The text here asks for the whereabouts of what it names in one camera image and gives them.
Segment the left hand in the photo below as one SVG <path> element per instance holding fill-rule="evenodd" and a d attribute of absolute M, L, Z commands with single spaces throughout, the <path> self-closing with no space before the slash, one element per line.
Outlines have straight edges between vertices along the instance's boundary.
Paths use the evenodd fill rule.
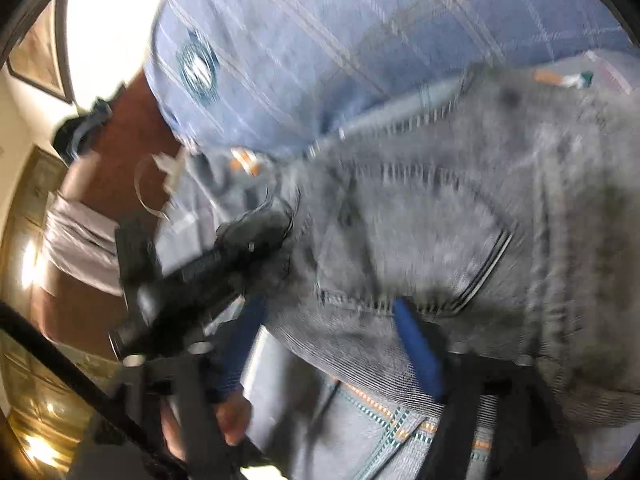
<path fill-rule="evenodd" d="M 244 390 L 239 388 L 227 400 L 215 405 L 214 413 L 226 443 L 231 446 L 239 445 L 250 426 L 253 413 L 252 404 L 244 396 Z M 168 451 L 178 460 L 186 460 L 181 427 L 167 401 L 160 404 L 160 423 Z"/>

